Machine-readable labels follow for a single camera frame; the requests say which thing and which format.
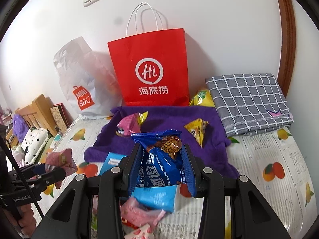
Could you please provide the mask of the blue chocolate chip cookie bag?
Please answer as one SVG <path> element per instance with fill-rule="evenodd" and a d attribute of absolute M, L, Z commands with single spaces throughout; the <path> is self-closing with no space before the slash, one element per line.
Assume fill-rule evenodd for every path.
<path fill-rule="evenodd" d="M 181 156 L 181 131 L 168 129 L 135 133 L 131 138 L 142 146 L 142 162 L 136 187 L 167 187 L 186 183 Z"/>

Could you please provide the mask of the pink peach cake packet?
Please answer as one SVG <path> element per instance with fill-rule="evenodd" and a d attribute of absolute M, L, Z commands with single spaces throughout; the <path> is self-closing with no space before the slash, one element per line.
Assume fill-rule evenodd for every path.
<path fill-rule="evenodd" d="M 134 197 L 129 197 L 120 207 L 120 211 L 121 217 L 136 227 L 149 224 L 153 230 L 166 214 L 166 211 L 162 209 L 147 210 Z"/>

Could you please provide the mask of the pink triangular snack pack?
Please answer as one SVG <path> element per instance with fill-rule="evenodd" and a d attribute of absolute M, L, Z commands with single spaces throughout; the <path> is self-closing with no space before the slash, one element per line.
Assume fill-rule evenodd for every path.
<path fill-rule="evenodd" d="M 60 152 L 50 152 L 45 160 L 45 172 L 55 170 L 61 167 L 64 169 L 66 176 L 76 173 L 78 167 L 72 157 L 72 149 L 66 148 Z"/>

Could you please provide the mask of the purple fleece blanket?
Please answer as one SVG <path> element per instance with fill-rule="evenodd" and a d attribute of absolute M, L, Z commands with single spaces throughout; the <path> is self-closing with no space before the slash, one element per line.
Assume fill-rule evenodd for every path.
<path fill-rule="evenodd" d="M 84 152 L 86 162 L 104 162 L 110 152 L 130 155 L 134 142 L 129 136 L 118 136 L 116 127 L 124 118 L 133 113 L 148 112 L 146 121 L 141 125 L 141 132 L 161 132 L 168 129 L 181 131 L 181 140 L 188 144 L 193 156 L 201 158 L 204 165 L 211 167 L 221 175 L 236 179 L 237 169 L 228 163 L 226 148 L 231 141 L 226 137 L 224 127 L 217 111 L 213 107 L 203 106 L 121 106 L 111 110 L 113 117 L 103 126 L 93 146 Z M 184 125 L 201 118 L 208 122 L 203 146 L 184 128 Z"/>

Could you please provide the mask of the blue tissue pack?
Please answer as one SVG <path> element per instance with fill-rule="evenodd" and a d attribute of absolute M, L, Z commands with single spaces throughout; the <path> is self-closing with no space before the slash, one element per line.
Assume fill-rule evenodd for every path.
<path fill-rule="evenodd" d="M 118 166 L 123 158 L 124 155 L 110 152 L 100 169 L 99 175 L 112 169 L 112 167 Z M 132 197 L 140 204 L 152 209 L 162 209 L 170 213 L 178 210 L 177 197 L 180 195 L 184 197 L 191 196 L 186 183 L 167 187 L 136 187 L 132 193 Z"/>

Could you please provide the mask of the white black dotted pillow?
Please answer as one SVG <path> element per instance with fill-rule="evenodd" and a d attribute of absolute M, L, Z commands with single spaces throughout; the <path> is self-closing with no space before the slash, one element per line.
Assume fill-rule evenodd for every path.
<path fill-rule="evenodd" d="M 34 164 L 40 152 L 49 140 L 47 129 L 31 127 L 25 135 L 21 148 L 25 154 L 24 163 L 26 165 Z"/>

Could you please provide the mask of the purple plush toy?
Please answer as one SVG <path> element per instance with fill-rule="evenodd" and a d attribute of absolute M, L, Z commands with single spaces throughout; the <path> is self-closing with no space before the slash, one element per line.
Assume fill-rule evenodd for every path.
<path fill-rule="evenodd" d="M 13 119 L 13 135 L 17 138 L 19 143 L 22 143 L 27 132 L 29 131 L 29 126 L 26 124 L 25 120 L 19 114 L 15 114 Z"/>

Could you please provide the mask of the red white strawberry packet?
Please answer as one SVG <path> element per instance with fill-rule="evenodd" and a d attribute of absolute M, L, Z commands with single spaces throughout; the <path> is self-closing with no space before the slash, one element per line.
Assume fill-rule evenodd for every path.
<path fill-rule="evenodd" d="M 125 239 L 154 239 L 152 227 L 149 224 L 144 225 L 124 236 Z"/>

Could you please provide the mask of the wooden chair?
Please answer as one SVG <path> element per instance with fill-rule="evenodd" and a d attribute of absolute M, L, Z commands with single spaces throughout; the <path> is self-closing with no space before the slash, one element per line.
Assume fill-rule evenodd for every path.
<path fill-rule="evenodd" d="M 43 94 L 36 97 L 30 105 L 17 108 L 14 114 L 20 115 L 29 127 L 47 129 L 52 136 L 57 134 L 56 122 L 52 116 L 51 105 Z"/>

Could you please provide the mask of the brown framed picture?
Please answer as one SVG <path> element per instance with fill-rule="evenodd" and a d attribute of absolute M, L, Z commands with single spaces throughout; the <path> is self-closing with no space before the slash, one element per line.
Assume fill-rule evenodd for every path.
<path fill-rule="evenodd" d="M 50 107 L 50 112 L 53 116 L 57 128 L 59 129 L 59 131 L 61 131 L 62 134 L 64 134 L 71 124 L 71 119 L 64 105 L 62 103 L 55 104 Z"/>

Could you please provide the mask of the fruit print lace tablecloth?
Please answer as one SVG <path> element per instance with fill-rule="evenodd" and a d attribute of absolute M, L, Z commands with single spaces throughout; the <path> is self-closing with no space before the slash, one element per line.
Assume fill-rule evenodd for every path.
<path fill-rule="evenodd" d="M 64 133 L 53 151 L 72 149 L 77 165 L 84 163 L 84 151 L 92 146 L 102 127 L 110 120 L 82 120 L 78 117 Z M 85 140 L 71 138 L 85 129 Z M 228 162 L 239 174 L 246 175 L 260 190 L 276 212 L 291 238 L 303 238 L 317 218 L 316 196 L 309 170 L 291 132 L 272 131 L 255 136 L 234 136 L 226 148 Z M 271 164 L 276 173 L 266 174 Z M 52 186 L 41 193 L 39 206 L 44 214 L 63 189 L 76 176 L 62 182 L 60 189 Z M 154 231 L 155 238 L 197 238 L 203 199 L 178 196 L 177 211 L 161 219 Z"/>

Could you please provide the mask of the grey checked folded cloth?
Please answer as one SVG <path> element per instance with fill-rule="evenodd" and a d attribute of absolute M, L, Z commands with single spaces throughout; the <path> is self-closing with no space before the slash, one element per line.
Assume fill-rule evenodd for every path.
<path fill-rule="evenodd" d="M 206 85 L 227 137 L 266 133 L 294 122 L 271 73 L 213 76 L 206 79 Z"/>

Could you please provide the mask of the white Miniso plastic bag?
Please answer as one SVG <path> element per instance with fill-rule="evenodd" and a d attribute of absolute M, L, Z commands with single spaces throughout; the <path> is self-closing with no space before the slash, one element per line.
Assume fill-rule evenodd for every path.
<path fill-rule="evenodd" d="M 104 118 L 121 105 L 122 96 L 113 70 L 105 67 L 83 37 L 60 48 L 53 64 L 64 96 L 81 118 Z"/>

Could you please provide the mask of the red paper Haidilao bag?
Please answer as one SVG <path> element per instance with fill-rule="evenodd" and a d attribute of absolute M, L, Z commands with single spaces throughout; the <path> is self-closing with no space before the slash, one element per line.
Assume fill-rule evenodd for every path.
<path fill-rule="evenodd" d="M 156 10 L 156 30 L 108 42 L 127 106 L 187 106 L 189 81 L 185 31 L 164 29 Z"/>

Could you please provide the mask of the brown wooden door frame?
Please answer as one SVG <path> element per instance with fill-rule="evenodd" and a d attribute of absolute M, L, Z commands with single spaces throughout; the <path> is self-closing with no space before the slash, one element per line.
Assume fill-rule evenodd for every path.
<path fill-rule="evenodd" d="M 278 0 L 282 45 L 277 81 L 286 96 L 289 91 L 296 55 L 296 22 L 291 0 Z"/>

